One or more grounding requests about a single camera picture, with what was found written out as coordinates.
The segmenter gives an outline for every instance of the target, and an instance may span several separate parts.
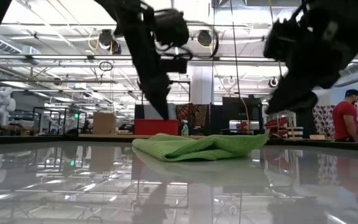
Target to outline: green microfiber cloth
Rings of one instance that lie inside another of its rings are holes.
[[[212,187],[268,187],[264,170],[246,158],[204,162],[162,162],[133,148],[135,156],[160,178],[175,182],[203,183]]]
[[[188,159],[228,159],[247,156],[262,147],[268,134],[249,136],[212,135],[202,139],[156,134],[150,139],[135,139],[132,145],[161,161],[184,161]]]

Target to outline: ceiling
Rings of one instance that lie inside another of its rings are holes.
[[[101,29],[115,29],[115,21],[109,14],[95,1],[81,0],[31,0],[28,5],[19,1],[12,1],[5,18],[0,26],[0,39],[8,44],[23,49],[24,46],[31,46],[40,55],[108,55],[106,50],[93,50],[97,46],[95,39]],[[219,50],[217,56],[232,57],[229,63],[214,64],[194,63],[192,66],[213,66],[215,77],[215,101],[220,102],[222,96],[235,94],[238,84],[241,92],[260,93],[259,97],[265,96],[271,91],[268,81],[272,77],[278,77],[280,73],[285,73],[287,68],[278,67],[275,63],[242,63],[236,67],[235,52],[237,57],[262,57],[264,42],[262,37],[269,33],[269,28],[273,20],[289,18],[296,5],[293,3],[278,4],[270,11],[268,1],[266,4],[258,6],[241,5],[243,1],[234,1],[233,15],[225,4],[226,1],[216,1],[214,7],[210,7],[211,1],[203,0],[148,0],[148,4],[157,9],[175,7],[184,12],[185,19],[189,21],[201,21],[214,24],[219,33]],[[235,29],[232,29],[231,17],[235,21]],[[196,37],[200,29],[207,29],[195,23],[189,24],[192,37]],[[123,39],[117,40],[122,48],[122,55],[129,55],[126,43]],[[206,57],[211,53],[209,47],[202,47],[196,40],[189,40],[186,45],[194,55]],[[67,83],[55,85],[44,83],[42,80],[78,80],[78,83],[87,83],[83,87],[85,90],[104,90],[100,93],[109,99],[107,103],[115,102],[122,105],[133,105],[139,103],[141,99],[139,87],[137,86],[137,72],[130,60],[113,60],[109,63],[114,64],[114,68],[109,72],[99,69],[102,60],[95,60],[93,63],[84,60],[39,60],[38,65],[31,65],[20,60],[0,59],[0,79],[7,77],[20,80],[37,80],[37,83],[27,83],[31,89],[40,90],[70,90],[73,86]],[[43,63],[53,67],[45,68]],[[176,81],[190,81],[191,72],[188,74],[170,73],[170,78]],[[172,93],[168,100],[176,103],[186,102],[189,98],[188,85],[172,85]],[[44,96],[57,96],[61,93],[43,93]],[[104,101],[103,97],[84,98],[82,94],[63,93],[66,98],[82,102],[94,103]],[[53,98],[45,97],[49,102],[64,103]]]

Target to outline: desk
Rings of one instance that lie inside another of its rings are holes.
[[[138,134],[79,134],[79,137],[87,137],[87,138],[121,138],[121,139],[148,139],[151,138],[151,135],[138,135]],[[206,136],[184,136],[186,138],[191,139],[201,139]]]

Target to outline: pillar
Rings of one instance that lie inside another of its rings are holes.
[[[212,67],[190,69],[190,101],[197,105],[208,105],[214,101],[214,74]]]

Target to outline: red shirt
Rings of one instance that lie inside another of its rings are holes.
[[[358,123],[357,123],[357,110],[356,106],[349,103],[348,101],[342,101],[335,106],[333,110],[333,121],[335,128],[335,140],[349,138],[351,135],[347,132],[345,120],[343,119],[344,115],[351,115],[354,119],[354,124],[358,132]]]

